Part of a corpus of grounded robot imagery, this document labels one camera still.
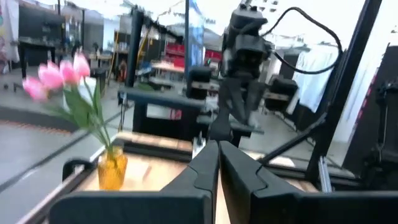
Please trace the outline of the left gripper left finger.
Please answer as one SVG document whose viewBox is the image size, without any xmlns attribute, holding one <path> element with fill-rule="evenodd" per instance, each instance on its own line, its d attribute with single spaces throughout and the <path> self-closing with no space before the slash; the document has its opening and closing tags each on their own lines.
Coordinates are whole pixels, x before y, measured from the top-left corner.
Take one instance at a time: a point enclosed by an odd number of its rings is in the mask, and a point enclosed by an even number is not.
<svg viewBox="0 0 398 224">
<path fill-rule="evenodd" d="M 75 191 L 49 211 L 49 223 L 214 223 L 219 149 L 210 141 L 188 164 L 153 159 L 142 190 Z"/>
</svg>

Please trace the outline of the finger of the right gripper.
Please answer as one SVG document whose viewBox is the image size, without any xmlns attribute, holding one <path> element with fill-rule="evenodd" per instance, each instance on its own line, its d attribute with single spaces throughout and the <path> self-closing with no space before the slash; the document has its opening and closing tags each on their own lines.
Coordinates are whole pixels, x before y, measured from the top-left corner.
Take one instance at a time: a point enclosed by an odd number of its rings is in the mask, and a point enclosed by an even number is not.
<svg viewBox="0 0 398 224">
<path fill-rule="evenodd" d="M 225 78 L 218 90 L 219 115 L 229 118 L 232 115 L 239 123 L 247 124 L 241 81 L 236 78 Z"/>
<path fill-rule="evenodd" d="M 264 91 L 264 83 L 258 82 L 257 80 L 249 82 L 246 98 L 246 115 L 249 126 L 258 126 L 254 112 L 258 110 Z"/>
</svg>

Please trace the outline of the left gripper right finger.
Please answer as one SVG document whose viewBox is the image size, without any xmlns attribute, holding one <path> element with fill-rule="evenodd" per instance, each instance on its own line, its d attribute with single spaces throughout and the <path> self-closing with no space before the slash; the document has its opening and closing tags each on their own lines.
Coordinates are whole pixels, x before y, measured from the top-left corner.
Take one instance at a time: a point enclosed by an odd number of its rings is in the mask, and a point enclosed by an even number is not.
<svg viewBox="0 0 398 224">
<path fill-rule="evenodd" d="M 219 148 L 231 223 L 397 223 L 397 192 L 304 192 L 231 143 Z"/>
</svg>

